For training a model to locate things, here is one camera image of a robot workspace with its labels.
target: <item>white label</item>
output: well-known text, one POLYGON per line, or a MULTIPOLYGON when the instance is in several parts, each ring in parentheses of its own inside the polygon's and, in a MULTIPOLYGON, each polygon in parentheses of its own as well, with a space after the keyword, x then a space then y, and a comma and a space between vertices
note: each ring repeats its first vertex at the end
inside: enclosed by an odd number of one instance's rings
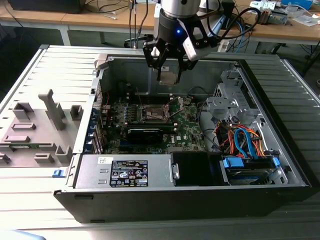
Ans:
POLYGON ((98 164, 112 164, 113 160, 114 160, 113 157, 101 156, 101 157, 98 157, 98 164))
POLYGON ((12 146, 13 149, 29 149, 29 146, 12 146))
POLYGON ((256 9, 271 9, 274 10, 275 6, 276 6, 276 1, 272 1, 272 2, 263 2, 263 1, 252 1, 250 3, 250 7, 252 8, 256 8, 256 9))
POLYGON ((160 17, 161 4, 157 3, 154 9, 154 17, 158 19, 160 17))
POLYGON ((161 67, 162 72, 169 72, 169 67, 168 66, 162 66, 161 67))

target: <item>blue clip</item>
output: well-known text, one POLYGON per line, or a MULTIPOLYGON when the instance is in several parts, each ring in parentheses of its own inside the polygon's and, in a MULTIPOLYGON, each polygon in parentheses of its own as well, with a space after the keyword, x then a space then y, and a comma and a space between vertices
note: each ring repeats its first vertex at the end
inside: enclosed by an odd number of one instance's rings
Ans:
POLYGON ((280 162, 279 162, 279 159, 278 159, 277 157, 272 158, 272 161, 273 161, 273 163, 274 163, 274 165, 275 165, 276 167, 279 167, 279 166, 280 166, 280 162))
POLYGON ((54 172, 53 172, 53 174, 52 174, 52 177, 54 178, 54 179, 62 179, 62 178, 64 178, 65 176, 64 176, 64 170, 61 170, 61 169, 57 169, 57 170, 54 170, 54 172))
POLYGON ((226 157, 223 160, 224 168, 243 168, 244 162, 242 161, 241 157, 226 157))
POLYGON ((241 147, 239 146, 238 134, 239 134, 240 131, 244 132, 244 135, 246 137, 246 141, 247 141, 247 144, 248 144, 249 153, 250 153, 251 157, 253 157, 253 159, 258 159, 258 156, 256 155, 256 152, 253 149, 252 144, 251 144, 250 134, 244 128, 238 128, 234 133, 234 144, 235 144, 235 147, 243 154, 243 156, 245 158, 248 157, 248 155, 245 153, 245 151, 243 151, 241 149, 241 147))

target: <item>metal table surface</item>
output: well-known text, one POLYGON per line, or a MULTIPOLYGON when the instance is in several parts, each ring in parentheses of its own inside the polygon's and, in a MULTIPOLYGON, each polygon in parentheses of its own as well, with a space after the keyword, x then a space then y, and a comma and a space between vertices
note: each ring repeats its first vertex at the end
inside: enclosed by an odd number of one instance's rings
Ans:
MULTIPOLYGON (((95 57, 120 51, 142 54, 139 50, 124 48, 50 46, 39 49, 0 104, 0 137, 14 117, 11 111, 14 102, 28 99, 31 106, 45 108, 37 98, 39 90, 52 88, 62 108, 69 109, 75 103, 85 107, 94 78, 95 57)), ((276 55, 214 53, 209 57, 247 60, 320 178, 320 100, 294 69, 276 55)), ((53 197, 52 191, 65 182, 64 178, 51 177, 54 169, 0 168, 2 229, 20 229, 48 240, 320 239, 320 194, 260 218, 81 224, 53 197)))

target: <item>sticker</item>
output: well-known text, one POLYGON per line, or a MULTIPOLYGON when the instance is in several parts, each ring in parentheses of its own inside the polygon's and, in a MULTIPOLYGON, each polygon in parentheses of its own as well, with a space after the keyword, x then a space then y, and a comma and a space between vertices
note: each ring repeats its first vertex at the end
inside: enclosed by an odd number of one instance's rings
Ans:
POLYGON ((112 188, 148 187, 148 177, 147 160, 112 161, 110 180, 112 188))
POLYGON ((100 156, 98 157, 98 164, 111 164, 113 160, 114 158, 110 156, 100 156))
POLYGON ((161 67, 162 72, 169 72, 169 67, 168 66, 162 66, 161 67))
POLYGON ((29 149, 29 146, 12 146, 12 149, 29 149))

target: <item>side panel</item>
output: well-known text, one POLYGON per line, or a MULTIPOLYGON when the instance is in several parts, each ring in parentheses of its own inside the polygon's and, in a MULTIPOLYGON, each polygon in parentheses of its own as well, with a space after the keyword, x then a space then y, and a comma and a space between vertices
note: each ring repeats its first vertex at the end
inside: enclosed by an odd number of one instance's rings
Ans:
POLYGON ((80 223, 265 216, 314 192, 304 187, 161 192, 61 193, 55 198, 80 223))

